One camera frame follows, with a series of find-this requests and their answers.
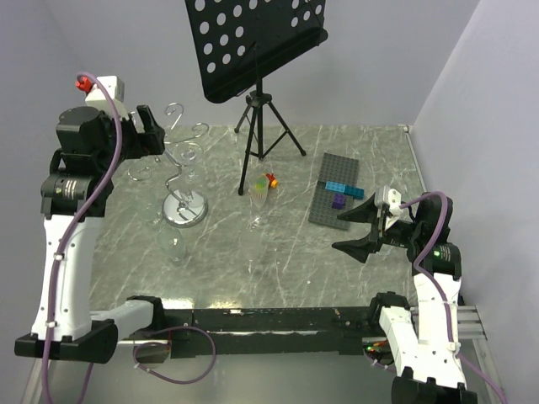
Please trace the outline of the clear wine glass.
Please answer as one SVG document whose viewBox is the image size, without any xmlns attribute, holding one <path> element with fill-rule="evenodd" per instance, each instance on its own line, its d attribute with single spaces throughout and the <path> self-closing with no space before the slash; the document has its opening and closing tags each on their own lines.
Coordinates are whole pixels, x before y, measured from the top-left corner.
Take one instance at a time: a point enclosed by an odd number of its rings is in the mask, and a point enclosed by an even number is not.
<svg viewBox="0 0 539 404">
<path fill-rule="evenodd" d="M 173 148 L 173 156 L 182 168 L 186 182 L 195 183 L 200 180 L 199 162 L 204 156 L 202 147 L 193 141 L 184 141 Z"/>
</svg>

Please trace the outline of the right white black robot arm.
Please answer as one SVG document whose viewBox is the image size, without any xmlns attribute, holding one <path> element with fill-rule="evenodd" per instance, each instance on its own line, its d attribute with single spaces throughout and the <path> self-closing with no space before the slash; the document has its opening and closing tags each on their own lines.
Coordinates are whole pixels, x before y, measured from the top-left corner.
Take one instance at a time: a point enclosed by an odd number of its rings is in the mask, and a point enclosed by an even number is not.
<svg viewBox="0 0 539 404">
<path fill-rule="evenodd" d="M 459 357 L 458 297 L 462 261 L 457 246 L 448 242 L 452 201 L 440 191 L 424 193 L 408 203 L 394 189 L 380 190 L 362 205 L 339 214 L 342 221 L 369 223 L 371 231 L 359 240 L 333 247 L 363 263 L 384 244 L 402 247 L 412 264 L 418 317 L 401 295 L 378 293 L 367 324 L 384 335 L 395 367 L 394 403 L 476 403 L 467 388 Z"/>
</svg>

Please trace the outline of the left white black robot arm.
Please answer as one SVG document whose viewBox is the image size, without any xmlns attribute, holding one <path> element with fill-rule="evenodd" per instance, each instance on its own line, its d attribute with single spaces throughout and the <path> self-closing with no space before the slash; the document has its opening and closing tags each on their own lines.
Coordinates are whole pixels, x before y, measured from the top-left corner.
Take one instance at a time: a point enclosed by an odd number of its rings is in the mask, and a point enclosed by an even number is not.
<svg viewBox="0 0 539 404">
<path fill-rule="evenodd" d="M 157 338 L 166 328 L 163 303 L 132 296 L 109 311 L 91 311 L 89 288 L 95 244 L 114 185 L 106 177 L 126 159 L 160 155 L 164 130 L 146 105 L 137 106 L 144 131 L 130 116 L 80 106 L 61 113 L 60 142 L 42 184 L 45 272 L 30 333 L 17 338 L 20 357 L 105 364 L 116 345 L 135 332 Z"/>
</svg>

